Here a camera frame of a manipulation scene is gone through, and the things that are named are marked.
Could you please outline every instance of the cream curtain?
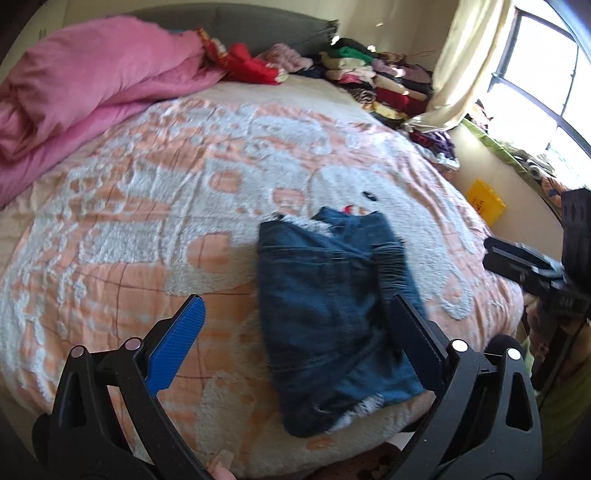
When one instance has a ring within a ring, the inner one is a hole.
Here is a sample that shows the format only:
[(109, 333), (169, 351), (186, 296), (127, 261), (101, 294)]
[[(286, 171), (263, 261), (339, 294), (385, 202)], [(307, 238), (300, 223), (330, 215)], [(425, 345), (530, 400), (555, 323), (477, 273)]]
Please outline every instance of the cream curtain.
[(514, 0), (459, 0), (433, 72), (435, 94), (427, 112), (408, 125), (431, 132), (462, 121), (496, 67), (493, 61), (506, 42), (514, 11)]

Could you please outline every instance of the yellow bag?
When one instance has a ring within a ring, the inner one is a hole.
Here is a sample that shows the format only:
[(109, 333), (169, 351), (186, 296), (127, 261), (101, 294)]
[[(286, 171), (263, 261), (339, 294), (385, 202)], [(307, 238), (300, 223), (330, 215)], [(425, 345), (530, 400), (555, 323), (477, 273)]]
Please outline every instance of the yellow bag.
[(488, 226), (492, 226), (507, 208), (496, 192), (480, 179), (472, 184), (466, 198)]

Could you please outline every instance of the fleece blanket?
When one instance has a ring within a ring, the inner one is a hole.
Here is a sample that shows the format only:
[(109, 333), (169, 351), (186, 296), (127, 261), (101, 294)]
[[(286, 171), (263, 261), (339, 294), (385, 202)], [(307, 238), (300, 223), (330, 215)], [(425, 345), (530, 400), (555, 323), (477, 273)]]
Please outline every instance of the fleece blanket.
[(29, 49), (0, 85), (0, 208), (109, 127), (214, 85), (225, 72), (203, 62), (196, 32), (125, 16), (67, 27)]
[[(201, 460), (234, 452), (237, 476), (349, 458), (390, 438), (432, 400), (420, 395), (332, 434), (285, 432), (255, 291), (266, 215), (309, 218), (325, 205), (378, 210), (404, 240), (428, 315), (449, 337), (482, 349), (519, 322), (519, 288), (482, 267), (485, 223), (406, 138), (382, 125), (191, 95), (110, 129), (83, 158), (48, 175), (48, 201), (0, 279), (5, 388), (36, 413), (49, 411), (72, 347), (118, 348), (198, 293), (206, 324), (159, 399)], [(114, 402), (140, 455), (121, 399)]]

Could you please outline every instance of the window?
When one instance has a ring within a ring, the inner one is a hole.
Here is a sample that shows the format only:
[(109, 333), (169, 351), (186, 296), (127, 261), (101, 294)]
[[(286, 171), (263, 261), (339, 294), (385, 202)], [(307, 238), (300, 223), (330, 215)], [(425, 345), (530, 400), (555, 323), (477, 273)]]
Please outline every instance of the window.
[(561, 21), (516, 9), (485, 106), (489, 134), (545, 152), (566, 186), (591, 187), (591, 64)]

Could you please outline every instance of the black mechanical device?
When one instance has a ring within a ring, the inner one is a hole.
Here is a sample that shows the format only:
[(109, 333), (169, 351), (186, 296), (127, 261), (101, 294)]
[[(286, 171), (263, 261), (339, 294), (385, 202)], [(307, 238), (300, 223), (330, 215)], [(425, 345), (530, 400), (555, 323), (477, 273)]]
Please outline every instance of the black mechanical device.
[[(560, 367), (591, 314), (591, 191), (572, 190), (562, 194), (564, 229), (562, 263), (526, 245), (496, 238), (485, 241), (484, 267), (538, 297), (538, 318), (542, 338), (549, 344), (548, 355), (536, 360), (531, 382), (540, 400), (552, 388)], [(560, 322), (578, 322), (569, 335)]]
[[(436, 401), (385, 480), (534, 480), (541, 434), (534, 392), (521, 354), (476, 353), (449, 341), (401, 296), (391, 301), (397, 337)], [(33, 443), (55, 480), (210, 480), (156, 395), (170, 386), (205, 316), (191, 296), (172, 319), (118, 350), (70, 351), (51, 415), (35, 424)], [(108, 386), (118, 387), (153, 465), (125, 440)]]

